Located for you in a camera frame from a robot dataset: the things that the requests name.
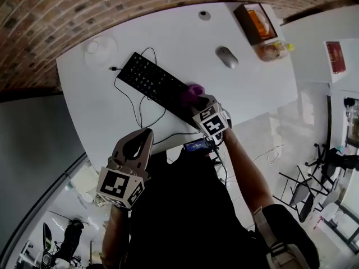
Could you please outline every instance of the keyboard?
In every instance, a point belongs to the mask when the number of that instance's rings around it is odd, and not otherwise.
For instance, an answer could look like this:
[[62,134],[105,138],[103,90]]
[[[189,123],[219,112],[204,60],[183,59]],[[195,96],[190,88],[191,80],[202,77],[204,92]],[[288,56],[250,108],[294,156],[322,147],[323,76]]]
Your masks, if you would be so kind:
[[191,109],[180,99],[188,86],[139,53],[134,52],[117,78],[197,128]]

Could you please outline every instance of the computer mouse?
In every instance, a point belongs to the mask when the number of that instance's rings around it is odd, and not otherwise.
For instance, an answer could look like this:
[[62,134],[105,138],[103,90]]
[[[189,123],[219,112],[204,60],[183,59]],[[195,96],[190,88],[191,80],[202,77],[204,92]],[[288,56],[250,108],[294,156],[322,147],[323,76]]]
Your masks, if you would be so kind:
[[219,47],[216,54],[228,68],[234,69],[238,65],[237,58],[227,47]]

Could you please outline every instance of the gray wall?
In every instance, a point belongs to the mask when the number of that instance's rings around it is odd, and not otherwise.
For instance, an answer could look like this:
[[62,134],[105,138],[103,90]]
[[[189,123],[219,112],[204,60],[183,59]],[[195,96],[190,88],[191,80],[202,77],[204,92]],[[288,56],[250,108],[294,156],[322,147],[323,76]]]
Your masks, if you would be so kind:
[[0,252],[41,195],[84,152],[63,95],[0,103]]

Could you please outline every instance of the white desk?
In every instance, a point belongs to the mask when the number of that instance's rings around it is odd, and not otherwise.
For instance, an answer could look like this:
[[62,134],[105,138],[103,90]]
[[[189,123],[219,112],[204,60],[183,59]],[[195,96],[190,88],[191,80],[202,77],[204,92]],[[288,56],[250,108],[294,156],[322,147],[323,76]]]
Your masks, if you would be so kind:
[[[233,124],[266,113],[297,99],[297,88],[290,57],[262,62],[249,45],[233,16],[239,3],[198,4],[165,10],[112,27],[100,35],[112,37],[118,47],[113,65],[122,67],[133,52],[153,47],[157,64],[184,83],[205,87],[222,103]],[[277,18],[264,5],[280,39],[284,39]],[[206,10],[211,20],[202,21]],[[113,81],[116,72],[93,70],[84,62],[86,41],[57,59],[63,93],[82,145],[96,170],[105,165],[116,142],[138,129],[132,106],[118,92]],[[216,56],[219,46],[227,46],[239,60],[236,69],[227,68]],[[144,56],[153,61],[151,50]],[[142,94],[117,80],[116,85],[134,102],[136,110]],[[142,103],[144,124],[155,121],[163,108],[155,102]],[[195,131],[167,112],[154,126],[155,141],[177,132]],[[154,146],[154,152],[167,150],[201,137],[174,136]]]

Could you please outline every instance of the tiled floor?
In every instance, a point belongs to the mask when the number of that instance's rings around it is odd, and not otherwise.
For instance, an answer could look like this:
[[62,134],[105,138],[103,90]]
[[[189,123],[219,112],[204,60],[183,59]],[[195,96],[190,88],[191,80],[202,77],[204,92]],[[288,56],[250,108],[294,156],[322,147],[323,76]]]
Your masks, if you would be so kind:
[[[296,165],[300,165],[303,171],[306,171],[304,162],[310,161],[315,156],[313,144],[321,144],[326,139],[328,118],[326,95],[328,94],[328,86],[326,84],[300,82],[297,87],[297,101],[233,127],[239,141],[252,160],[255,160],[273,147],[284,145],[276,148],[269,156],[264,155],[255,161],[255,164],[267,180],[272,193],[277,195],[283,190],[285,182],[283,177],[280,178],[278,172],[296,176]],[[181,147],[177,147],[169,150],[168,157],[175,160],[180,149]],[[228,170],[227,188],[234,204],[236,215],[244,227],[251,228],[253,220],[239,190],[232,164],[224,145],[221,145],[219,153],[223,161],[225,160],[225,166]],[[272,161],[277,155],[277,160],[270,165],[268,161]],[[222,177],[224,170],[219,168],[218,172]],[[80,245],[75,253],[75,255],[81,255],[82,263],[86,266],[90,254],[90,241],[94,242],[93,251],[101,249],[104,234],[103,221],[108,219],[109,206],[97,208],[93,204],[86,203],[73,188],[63,191],[49,210],[69,218],[80,217],[89,223],[89,226],[85,225],[80,238]],[[44,221],[50,226],[54,240],[61,242],[63,229],[67,226],[67,220],[47,212],[40,222],[41,226]],[[31,240],[41,240],[41,228],[36,230],[37,233],[34,233],[36,236],[30,238]]]

